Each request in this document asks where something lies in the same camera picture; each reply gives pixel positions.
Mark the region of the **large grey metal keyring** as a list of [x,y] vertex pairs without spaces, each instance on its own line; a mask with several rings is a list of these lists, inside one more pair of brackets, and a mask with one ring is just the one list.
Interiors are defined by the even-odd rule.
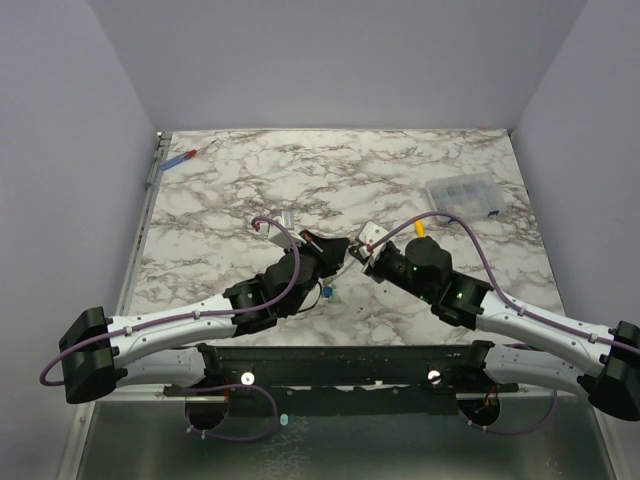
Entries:
[[360,261],[354,257],[352,255],[352,251],[350,249],[347,250],[347,254],[345,257],[344,262],[341,264],[341,266],[338,268],[337,272],[335,274],[330,275],[329,277],[324,278],[321,282],[321,289],[320,289],[320,298],[323,300],[327,300],[330,301],[331,298],[324,298],[322,295],[322,290],[325,286],[330,286],[333,288],[333,293],[336,292],[337,293],[337,281],[339,279],[341,279],[347,272],[349,272],[354,266],[359,265]]

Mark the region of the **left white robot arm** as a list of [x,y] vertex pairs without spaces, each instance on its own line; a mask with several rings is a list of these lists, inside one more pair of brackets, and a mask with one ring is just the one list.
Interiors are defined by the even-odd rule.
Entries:
[[59,341],[67,402],[87,403],[144,383],[214,392],[221,380],[215,364],[169,352],[258,333],[302,310],[319,281],[342,267],[350,242],[307,230],[296,240],[298,249],[286,250],[264,272],[195,304],[138,316],[109,317],[101,307],[82,312]]

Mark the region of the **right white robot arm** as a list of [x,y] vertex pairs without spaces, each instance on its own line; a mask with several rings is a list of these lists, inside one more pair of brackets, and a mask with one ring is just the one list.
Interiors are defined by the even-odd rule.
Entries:
[[467,389],[481,391],[493,381],[529,383],[583,395],[605,414],[638,420],[638,327],[591,324],[512,299],[455,271],[450,253],[429,237],[410,241],[404,250],[387,242],[375,250],[356,245],[349,253],[366,276],[426,302],[441,321],[527,345],[524,352],[494,346],[484,357],[463,362],[459,378]]

